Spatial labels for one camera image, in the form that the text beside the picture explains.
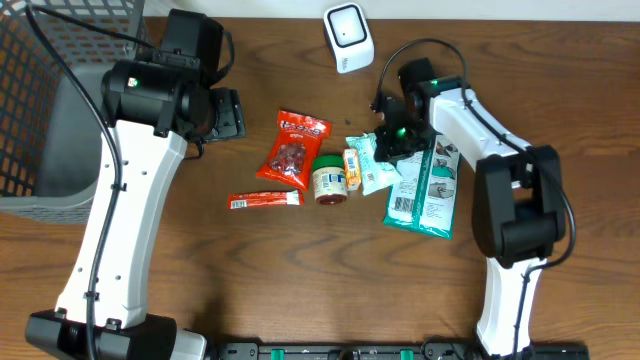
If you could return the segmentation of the teal tissue packet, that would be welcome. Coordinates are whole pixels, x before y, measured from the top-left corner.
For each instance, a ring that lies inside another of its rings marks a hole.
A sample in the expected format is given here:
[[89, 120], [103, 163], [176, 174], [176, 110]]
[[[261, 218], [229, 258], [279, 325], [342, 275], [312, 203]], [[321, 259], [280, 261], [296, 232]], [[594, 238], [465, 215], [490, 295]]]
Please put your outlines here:
[[350, 149], [358, 153], [361, 170], [362, 193], [364, 196], [390, 187], [403, 180], [402, 175], [389, 162], [377, 162], [374, 158], [377, 149], [376, 135], [364, 133], [359, 137], [347, 137]]

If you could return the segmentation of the small orange packet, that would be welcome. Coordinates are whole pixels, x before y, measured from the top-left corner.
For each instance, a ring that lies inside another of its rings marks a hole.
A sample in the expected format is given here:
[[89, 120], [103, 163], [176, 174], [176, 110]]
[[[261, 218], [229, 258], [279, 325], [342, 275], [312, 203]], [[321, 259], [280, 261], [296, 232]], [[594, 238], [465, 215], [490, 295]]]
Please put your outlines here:
[[345, 149], [343, 160], [346, 174], [346, 186], [348, 191], [356, 191], [361, 185], [361, 170], [356, 149]]

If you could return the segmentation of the green 3M product package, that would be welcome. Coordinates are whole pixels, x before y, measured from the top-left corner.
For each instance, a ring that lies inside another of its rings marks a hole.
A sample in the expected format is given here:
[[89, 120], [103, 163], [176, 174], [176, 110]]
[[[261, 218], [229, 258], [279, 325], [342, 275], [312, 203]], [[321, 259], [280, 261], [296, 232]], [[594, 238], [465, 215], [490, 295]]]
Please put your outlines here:
[[383, 224], [450, 240], [460, 162], [460, 152], [443, 135], [436, 135], [428, 149], [399, 160], [403, 180], [391, 187]]

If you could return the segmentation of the red snack bag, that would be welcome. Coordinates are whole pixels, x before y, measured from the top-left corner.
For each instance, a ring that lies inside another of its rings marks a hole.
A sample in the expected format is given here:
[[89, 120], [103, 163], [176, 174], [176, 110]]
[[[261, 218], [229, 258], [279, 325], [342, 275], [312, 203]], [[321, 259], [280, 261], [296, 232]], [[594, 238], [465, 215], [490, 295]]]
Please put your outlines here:
[[302, 191], [309, 188], [311, 167], [332, 125], [322, 119], [280, 110], [278, 135], [258, 178], [275, 180]]

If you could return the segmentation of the red stick packet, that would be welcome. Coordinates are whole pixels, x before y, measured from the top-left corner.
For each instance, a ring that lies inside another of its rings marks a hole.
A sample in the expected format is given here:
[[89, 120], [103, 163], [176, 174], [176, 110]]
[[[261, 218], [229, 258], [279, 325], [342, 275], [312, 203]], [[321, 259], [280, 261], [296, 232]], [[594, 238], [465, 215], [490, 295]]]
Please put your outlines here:
[[228, 196], [228, 208], [230, 210], [271, 206], [301, 206], [304, 203], [304, 197], [299, 190], [251, 192]]

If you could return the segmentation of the green-lid seasoning jar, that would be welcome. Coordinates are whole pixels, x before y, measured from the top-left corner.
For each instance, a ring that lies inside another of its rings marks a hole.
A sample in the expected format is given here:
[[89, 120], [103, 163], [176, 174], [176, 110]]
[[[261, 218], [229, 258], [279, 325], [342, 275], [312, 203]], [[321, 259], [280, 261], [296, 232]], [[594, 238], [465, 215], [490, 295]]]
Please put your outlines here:
[[323, 155], [312, 163], [314, 198], [319, 205], [337, 205], [347, 200], [343, 159], [338, 155]]

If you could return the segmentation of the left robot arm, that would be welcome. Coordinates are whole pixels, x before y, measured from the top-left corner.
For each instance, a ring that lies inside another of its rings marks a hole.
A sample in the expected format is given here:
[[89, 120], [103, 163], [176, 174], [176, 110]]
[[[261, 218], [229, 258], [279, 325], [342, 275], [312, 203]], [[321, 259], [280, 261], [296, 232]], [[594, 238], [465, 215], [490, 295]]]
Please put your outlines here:
[[106, 132], [74, 270], [27, 342], [58, 359], [207, 359], [205, 336], [148, 311], [148, 278], [169, 187], [189, 144], [245, 135], [238, 93], [198, 67], [124, 60], [101, 84]]

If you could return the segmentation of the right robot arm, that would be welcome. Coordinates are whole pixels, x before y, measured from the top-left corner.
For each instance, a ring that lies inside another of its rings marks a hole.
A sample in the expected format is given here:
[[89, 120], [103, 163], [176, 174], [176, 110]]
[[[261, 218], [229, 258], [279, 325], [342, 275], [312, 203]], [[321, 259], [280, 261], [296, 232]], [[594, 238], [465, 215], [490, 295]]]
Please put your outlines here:
[[502, 126], [462, 77], [403, 75], [400, 81], [402, 101], [378, 91], [371, 104], [384, 119], [376, 157], [403, 160], [441, 136], [468, 162], [475, 173], [471, 227], [487, 260], [478, 353], [526, 359], [533, 354], [529, 320], [537, 282], [560, 263], [550, 258], [555, 243], [576, 236], [559, 155]]

